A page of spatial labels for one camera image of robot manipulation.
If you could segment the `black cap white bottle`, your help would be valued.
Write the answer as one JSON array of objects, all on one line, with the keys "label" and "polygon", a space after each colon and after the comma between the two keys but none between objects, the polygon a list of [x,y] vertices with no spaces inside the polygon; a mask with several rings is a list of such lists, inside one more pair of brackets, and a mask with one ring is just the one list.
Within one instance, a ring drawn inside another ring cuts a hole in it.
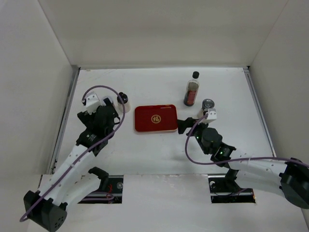
[{"label": "black cap white bottle", "polygon": [[128,113],[131,109],[130,102],[127,94],[123,92],[119,92],[119,96],[117,97],[118,108],[121,112]]}]

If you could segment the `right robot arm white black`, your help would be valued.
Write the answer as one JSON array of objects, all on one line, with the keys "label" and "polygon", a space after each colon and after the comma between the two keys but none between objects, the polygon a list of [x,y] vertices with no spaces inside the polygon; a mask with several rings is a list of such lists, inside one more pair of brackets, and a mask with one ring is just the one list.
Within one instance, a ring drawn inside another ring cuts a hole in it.
[{"label": "right robot arm white black", "polygon": [[227,168],[224,186],[229,191],[259,189],[284,197],[291,204],[309,207],[309,166],[296,158],[256,157],[223,142],[215,128],[203,119],[177,120],[178,133],[186,129],[187,139],[194,137],[210,162],[188,159],[197,165],[217,165]]}]

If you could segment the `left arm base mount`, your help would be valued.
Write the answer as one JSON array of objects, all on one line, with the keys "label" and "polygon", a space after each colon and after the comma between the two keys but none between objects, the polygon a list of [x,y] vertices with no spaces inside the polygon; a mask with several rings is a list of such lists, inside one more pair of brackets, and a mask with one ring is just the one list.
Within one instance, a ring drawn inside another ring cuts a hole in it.
[{"label": "left arm base mount", "polygon": [[100,184],[97,190],[89,193],[79,204],[121,204],[124,189],[123,175],[109,175],[106,171],[94,167],[88,171],[94,174]]}]

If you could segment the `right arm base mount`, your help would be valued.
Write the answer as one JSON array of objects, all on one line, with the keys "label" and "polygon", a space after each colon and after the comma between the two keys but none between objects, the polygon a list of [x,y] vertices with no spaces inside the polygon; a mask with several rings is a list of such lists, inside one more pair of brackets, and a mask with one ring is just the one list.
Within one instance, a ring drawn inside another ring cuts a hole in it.
[{"label": "right arm base mount", "polygon": [[255,203],[251,188],[241,188],[235,182],[237,171],[208,176],[212,203]]}]

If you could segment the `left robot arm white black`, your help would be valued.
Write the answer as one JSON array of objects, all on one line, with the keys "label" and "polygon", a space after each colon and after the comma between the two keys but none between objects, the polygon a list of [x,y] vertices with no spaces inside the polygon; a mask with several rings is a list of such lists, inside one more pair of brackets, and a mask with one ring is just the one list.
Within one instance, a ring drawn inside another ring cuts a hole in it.
[{"label": "left robot arm white black", "polygon": [[102,193],[108,188],[108,173],[93,166],[100,151],[114,136],[123,119],[119,118],[113,105],[99,106],[92,114],[79,112],[77,117],[86,126],[73,146],[72,151],[50,177],[49,181],[35,192],[24,196],[25,214],[20,222],[28,219],[49,232],[57,231],[64,223],[68,209],[80,202],[89,193]]}]

